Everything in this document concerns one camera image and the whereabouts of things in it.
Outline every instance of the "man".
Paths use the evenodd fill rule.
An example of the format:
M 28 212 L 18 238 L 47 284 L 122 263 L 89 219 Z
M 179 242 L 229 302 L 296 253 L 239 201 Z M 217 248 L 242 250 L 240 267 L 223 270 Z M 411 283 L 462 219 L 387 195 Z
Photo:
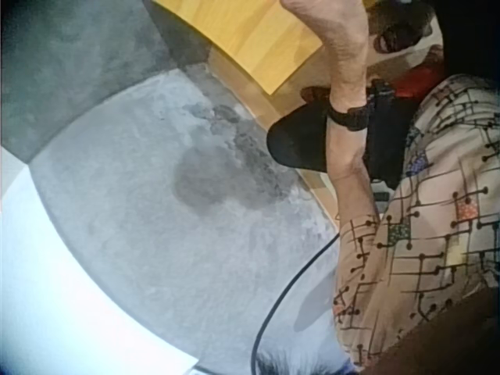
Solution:
M 391 372 L 385 353 L 408 338 L 425 342 L 429 333 L 422 331 L 435 321 L 446 342 L 453 341 L 440 318 L 447 314 L 470 341 L 467 334 L 483 332 L 474 322 L 491 317 L 491 296 L 498 290 L 500 68 L 494 2 L 434 2 L 448 78 L 420 104 L 408 132 L 403 178 L 382 219 L 363 162 L 371 107 L 362 0 L 281 3 L 320 37 L 330 58 L 325 141 L 341 221 L 333 306 L 338 340 L 357 371 L 432 373 L 439 361 L 422 365 L 426 360 L 417 355 L 406 365 L 393 361 L 398 367 L 389 366 Z M 453 356 L 444 362 L 456 370 L 464 347 L 448 346 L 427 349 Z M 385 370 L 377 372 L 378 366 Z

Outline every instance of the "white surface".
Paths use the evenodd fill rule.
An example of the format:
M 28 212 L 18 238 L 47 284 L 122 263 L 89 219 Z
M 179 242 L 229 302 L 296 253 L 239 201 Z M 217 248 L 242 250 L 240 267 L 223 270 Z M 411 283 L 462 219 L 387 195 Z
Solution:
M 2 147 L 2 167 L 0 168 L 2 173 L 2 197 L 24 166 L 23 162 Z
M 2 368 L 14 375 L 181 375 L 196 359 L 121 310 L 56 233 L 25 166 L 4 197 Z

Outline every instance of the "person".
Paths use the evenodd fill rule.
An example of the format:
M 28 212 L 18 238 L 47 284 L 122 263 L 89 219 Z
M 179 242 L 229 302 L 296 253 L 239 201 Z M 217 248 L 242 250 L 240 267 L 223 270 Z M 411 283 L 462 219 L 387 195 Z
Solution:
M 339 373 L 484 369 L 495 360 L 499 343 L 495 2 L 433 2 L 446 78 L 420 103 L 406 131 L 402 177 L 382 218 L 363 160 L 373 126 L 367 120 L 373 107 L 366 90 L 369 39 L 363 2 L 281 4 L 318 35 L 330 59 L 327 124 L 304 122 L 302 127 L 324 127 L 316 133 L 325 142 L 316 153 L 324 155 L 311 158 L 324 158 L 338 200 L 341 244 L 333 314 L 337 338 L 352 361 Z M 384 131 L 389 136 L 391 130 Z M 282 142 L 280 163 L 297 159 L 294 152 L 308 141 L 270 136 L 275 137 L 271 143 Z M 259 368 L 262 375 L 287 373 L 266 361 Z M 312 373 L 327 375 L 321 369 Z

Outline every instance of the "gray carpet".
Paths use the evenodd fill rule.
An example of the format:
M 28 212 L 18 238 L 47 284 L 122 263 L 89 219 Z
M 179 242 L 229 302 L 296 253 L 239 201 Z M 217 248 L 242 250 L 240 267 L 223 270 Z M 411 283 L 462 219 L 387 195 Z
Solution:
M 151 0 L 5 3 L 2 145 L 25 163 L 110 95 L 208 54 L 209 43 Z
M 297 173 L 268 156 L 264 138 L 197 65 L 94 107 L 30 164 L 56 228 L 103 290 L 227 375 L 249 374 L 271 305 L 334 236 Z M 334 269 L 334 253 L 325 265 L 327 274 Z M 317 312 L 308 319 L 307 327 Z

